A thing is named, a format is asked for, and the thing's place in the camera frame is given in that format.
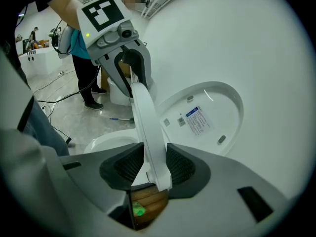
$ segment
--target sticker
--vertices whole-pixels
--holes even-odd
[[[82,8],[82,11],[98,32],[124,19],[114,0],[98,0]]]
[[[200,106],[195,107],[186,114],[187,123],[189,124],[195,136],[207,133],[213,128],[208,116],[202,111]]]
[[[166,127],[170,125],[170,122],[167,118],[163,122]]]
[[[183,118],[179,118],[178,122],[179,122],[180,127],[182,127],[182,126],[184,126],[186,124],[186,122],[184,121]]]

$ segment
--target cardboard box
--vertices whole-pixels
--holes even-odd
[[[123,63],[122,61],[118,62],[120,69],[122,70],[124,76],[126,78],[130,78],[130,69],[129,65]],[[105,70],[102,68],[101,70],[101,89],[105,89],[107,92],[110,92],[109,84],[108,84],[108,75]]]

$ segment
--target black and white square marker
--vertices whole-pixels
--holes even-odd
[[[114,0],[98,0],[83,8],[82,11],[98,32],[124,19]]]

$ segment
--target person's arm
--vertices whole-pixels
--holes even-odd
[[[78,0],[51,0],[47,3],[67,24],[80,30],[77,8],[82,6]]]

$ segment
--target tiled floor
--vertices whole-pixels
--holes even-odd
[[[76,73],[71,72],[73,70],[72,58],[67,57],[63,60],[63,65],[56,72],[46,76],[37,75],[28,78],[28,83],[33,92],[35,92],[37,89],[48,85],[56,79],[60,71],[64,71],[66,74],[61,76],[61,78],[35,93],[35,97],[38,100],[56,101],[78,91],[78,79]],[[93,96],[96,102],[104,105],[104,109],[94,111],[86,108],[80,94],[76,94],[58,104],[39,103],[40,106],[49,105],[51,111],[54,110],[51,115],[51,124],[72,138],[71,143],[74,145],[73,147],[69,147],[71,155],[82,154],[92,139],[103,134],[135,127],[134,124],[130,124],[128,121],[109,119],[129,119],[133,117],[131,107],[111,103],[108,94],[94,94]],[[67,139],[65,135],[60,134],[65,140]]]

